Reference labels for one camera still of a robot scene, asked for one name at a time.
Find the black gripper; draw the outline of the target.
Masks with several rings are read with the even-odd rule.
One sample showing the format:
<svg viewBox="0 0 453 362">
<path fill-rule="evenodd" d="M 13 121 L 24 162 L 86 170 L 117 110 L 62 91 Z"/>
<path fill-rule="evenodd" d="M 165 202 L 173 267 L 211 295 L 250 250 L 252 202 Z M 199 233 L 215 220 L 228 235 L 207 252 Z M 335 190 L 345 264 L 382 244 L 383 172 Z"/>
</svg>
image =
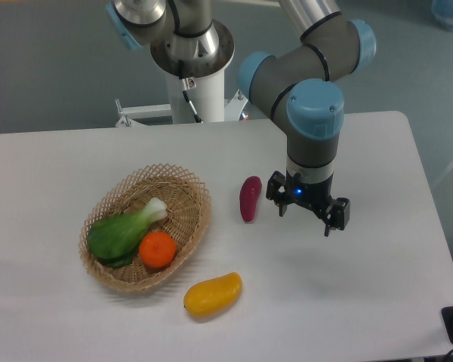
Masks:
<svg viewBox="0 0 453 362">
<path fill-rule="evenodd" d="M 267 182 L 266 198 L 283 217 L 289 204 L 308 209 L 325 224 L 324 236 L 343 231 L 350 220 L 350 199 L 331 197 L 334 160 L 321 167 L 306 167 L 287 158 L 286 176 L 274 171 Z"/>
</svg>

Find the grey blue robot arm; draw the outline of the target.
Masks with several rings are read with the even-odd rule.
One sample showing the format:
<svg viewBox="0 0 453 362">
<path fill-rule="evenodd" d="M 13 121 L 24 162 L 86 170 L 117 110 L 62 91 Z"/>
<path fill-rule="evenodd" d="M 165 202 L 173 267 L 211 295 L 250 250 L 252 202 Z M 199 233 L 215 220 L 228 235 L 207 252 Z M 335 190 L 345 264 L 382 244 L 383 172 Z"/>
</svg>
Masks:
<svg viewBox="0 0 453 362">
<path fill-rule="evenodd" d="M 239 67 L 239 94 L 287 139 L 284 173 L 267 183 L 280 213 L 296 204 L 312 211 L 327 231 L 342 230 L 350 201 L 331 196 L 344 96 L 335 82 L 366 67 L 376 38 L 362 20 L 347 20 L 334 1 L 283 1 L 300 46 L 276 57 L 249 55 Z M 235 44 L 215 20 L 210 1 L 111 1 L 106 12 L 130 49 L 148 47 L 164 72 L 173 122 L 225 121 L 224 72 Z"/>
</svg>

